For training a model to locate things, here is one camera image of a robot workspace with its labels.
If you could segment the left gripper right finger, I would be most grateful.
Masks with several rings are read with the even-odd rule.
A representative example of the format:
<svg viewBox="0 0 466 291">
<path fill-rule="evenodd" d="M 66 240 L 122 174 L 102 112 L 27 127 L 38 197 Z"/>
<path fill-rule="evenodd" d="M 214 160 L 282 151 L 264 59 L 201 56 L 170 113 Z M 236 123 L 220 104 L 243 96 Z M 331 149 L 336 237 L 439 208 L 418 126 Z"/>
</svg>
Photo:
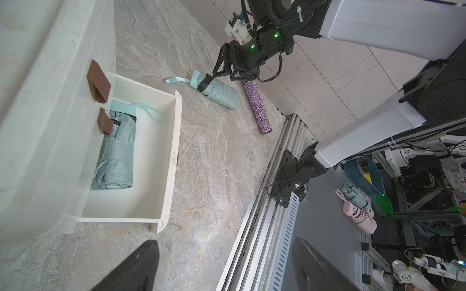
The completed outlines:
<svg viewBox="0 0 466 291">
<path fill-rule="evenodd" d="M 299 237 L 292 245 L 292 262 L 299 291 L 359 290 L 310 243 Z"/>
</svg>

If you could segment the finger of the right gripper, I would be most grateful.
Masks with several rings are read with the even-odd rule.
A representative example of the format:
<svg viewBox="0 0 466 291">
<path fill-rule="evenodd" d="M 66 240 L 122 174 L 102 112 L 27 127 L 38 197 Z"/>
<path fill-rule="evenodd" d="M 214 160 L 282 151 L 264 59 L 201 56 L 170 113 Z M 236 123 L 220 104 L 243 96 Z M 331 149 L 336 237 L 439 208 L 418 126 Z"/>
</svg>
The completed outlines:
<svg viewBox="0 0 466 291">
<path fill-rule="evenodd" d="M 253 81 L 257 78 L 257 74 L 253 70 L 234 70 L 232 74 L 230 74 L 231 81 Z"/>
<path fill-rule="evenodd" d="M 219 52 L 217 62 L 212 70 L 212 76 L 215 78 L 229 76 L 231 74 L 231 63 L 229 62 L 228 54 L 221 50 Z"/>
</svg>

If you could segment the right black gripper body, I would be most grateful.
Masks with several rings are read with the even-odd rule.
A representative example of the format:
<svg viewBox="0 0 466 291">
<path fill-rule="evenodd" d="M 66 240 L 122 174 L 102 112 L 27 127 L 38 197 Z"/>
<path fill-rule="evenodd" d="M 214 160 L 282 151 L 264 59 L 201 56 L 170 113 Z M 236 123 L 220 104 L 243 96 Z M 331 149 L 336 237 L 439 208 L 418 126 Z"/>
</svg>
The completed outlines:
<svg viewBox="0 0 466 291">
<path fill-rule="evenodd" d="M 294 39 L 280 29 L 260 29 L 244 45 L 236 40 L 222 46 L 223 73 L 258 73 L 260 67 L 275 55 L 291 54 Z"/>
</svg>

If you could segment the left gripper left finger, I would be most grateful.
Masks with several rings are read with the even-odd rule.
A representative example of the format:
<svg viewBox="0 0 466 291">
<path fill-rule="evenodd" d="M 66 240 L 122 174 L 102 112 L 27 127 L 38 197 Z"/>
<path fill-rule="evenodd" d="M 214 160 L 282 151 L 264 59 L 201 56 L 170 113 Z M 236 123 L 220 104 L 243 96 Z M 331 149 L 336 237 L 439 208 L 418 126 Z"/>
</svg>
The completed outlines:
<svg viewBox="0 0 466 291">
<path fill-rule="evenodd" d="M 159 260 L 157 241 L 147 240 L 92 291 L 152 291 Z"/>
</svg>

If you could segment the green umbrella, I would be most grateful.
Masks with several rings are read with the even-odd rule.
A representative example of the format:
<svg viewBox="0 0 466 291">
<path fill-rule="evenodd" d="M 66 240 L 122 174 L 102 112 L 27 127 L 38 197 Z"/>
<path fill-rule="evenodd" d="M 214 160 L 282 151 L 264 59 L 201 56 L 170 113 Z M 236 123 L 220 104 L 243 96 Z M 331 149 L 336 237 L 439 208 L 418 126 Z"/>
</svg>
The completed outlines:
<svg viewBox="0 0 466 291">
<path fill-rule="evenodd" d="M 161 111 L 150 105 L 113 101 L 109 112 L 113 126 L 110 135 L 103 139 L 91 190 L 133 187 L 137 109 L 144 110 L 153 122 L 162 120 Z"/>
<path fill-rule="evenodd" d="M 214 78 L 210 74 L 194 70 L 191 78 L 182 78 L 179 76 L 168 78 L 164 80 L 165 84 L 176 82 L 184 82 L 206 98 L 215 101 L 216 103 L 227 107 L 228 109 L 235 110 L 239 106 L 239 91 L 221 80 Z"/>
</svg>

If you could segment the white three-drawer cabinet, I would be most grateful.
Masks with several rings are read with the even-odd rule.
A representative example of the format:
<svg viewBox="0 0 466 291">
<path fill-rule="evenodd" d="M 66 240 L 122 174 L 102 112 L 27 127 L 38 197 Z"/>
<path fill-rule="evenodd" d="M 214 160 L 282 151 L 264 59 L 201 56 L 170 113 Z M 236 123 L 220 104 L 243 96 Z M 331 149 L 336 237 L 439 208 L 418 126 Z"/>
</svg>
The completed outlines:
<svg viewBox="0 0 466 291">
<path fill-rule="evenodd" d="M 91 188 L 102 144 L 127 104 L 133 185 Z M 1 241 L 71 234 L 83 222 L 169 221 L 179 93 L 117 74 L 113 1 L 1 2 Z"/>
</svg>

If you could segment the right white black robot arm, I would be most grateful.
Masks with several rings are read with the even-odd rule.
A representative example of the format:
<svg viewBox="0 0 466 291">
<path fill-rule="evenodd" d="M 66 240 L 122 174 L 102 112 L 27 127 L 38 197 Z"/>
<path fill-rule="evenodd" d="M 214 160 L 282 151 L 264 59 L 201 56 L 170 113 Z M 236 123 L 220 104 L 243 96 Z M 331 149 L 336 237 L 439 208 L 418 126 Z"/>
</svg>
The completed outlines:
<svg viewBox="0 0 466 291">
<path fill-rule="evenodd" d="M 466 114 L 464 1 L 242 1 L 226 32 L 213 75 L 263 81 L 275 59 L 279 108 L 324 133 L 289 177 Z"/>
</svg>

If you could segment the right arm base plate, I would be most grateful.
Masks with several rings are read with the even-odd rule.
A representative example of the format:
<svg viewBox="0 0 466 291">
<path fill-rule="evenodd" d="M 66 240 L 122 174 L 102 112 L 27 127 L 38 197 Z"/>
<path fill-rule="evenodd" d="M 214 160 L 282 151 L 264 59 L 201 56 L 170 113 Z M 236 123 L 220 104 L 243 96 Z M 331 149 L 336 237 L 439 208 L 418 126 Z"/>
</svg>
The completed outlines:
<svg viewBox="0 0 466 291">
<path fill-rule="evenodd" d="M 309 162 L 299 160 L 290 150 L 285 150 L 268 195 L 284 208 L 289 206 L 292 193 L 298 196 L 299 202 L 302 202 L 307 196 L 305 185 L 309 180 L 307 174 L 309 165 Z"/>
</svg>

